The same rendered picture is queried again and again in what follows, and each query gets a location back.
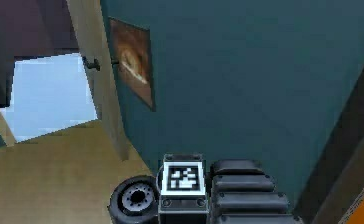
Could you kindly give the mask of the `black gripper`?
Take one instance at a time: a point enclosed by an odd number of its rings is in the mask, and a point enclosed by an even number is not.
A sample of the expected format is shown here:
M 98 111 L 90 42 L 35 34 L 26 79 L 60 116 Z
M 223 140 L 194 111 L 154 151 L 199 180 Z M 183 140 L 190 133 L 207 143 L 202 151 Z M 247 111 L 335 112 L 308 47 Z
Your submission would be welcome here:
M 112 224 L 158 224 L 158 200 L 153 176 L 124 180 L 110 196 L 108 212 Z

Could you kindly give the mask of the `beige room door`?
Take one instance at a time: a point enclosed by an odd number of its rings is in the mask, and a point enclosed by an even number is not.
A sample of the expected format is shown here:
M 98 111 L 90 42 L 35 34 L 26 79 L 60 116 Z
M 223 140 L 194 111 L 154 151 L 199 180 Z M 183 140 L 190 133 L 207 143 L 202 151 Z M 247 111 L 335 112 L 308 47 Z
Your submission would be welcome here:
M 129 157 L 129 145 L 121 116 L 112 59 L 103 21 L 101 0 L 66 0 L 81 57 L 97 59 L 100 70 L 84 65 L 98 119 L 121 160 Z

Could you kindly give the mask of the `brown framed picture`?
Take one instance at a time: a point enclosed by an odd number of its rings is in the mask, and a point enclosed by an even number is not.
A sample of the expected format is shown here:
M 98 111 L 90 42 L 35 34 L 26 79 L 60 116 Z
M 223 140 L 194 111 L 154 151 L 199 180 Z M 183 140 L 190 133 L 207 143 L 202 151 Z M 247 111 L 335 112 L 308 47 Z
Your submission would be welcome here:
M 150 30 L 109 18 L 110 37 L 118 74 L 130 90 L 151 110 L 156 109 Z

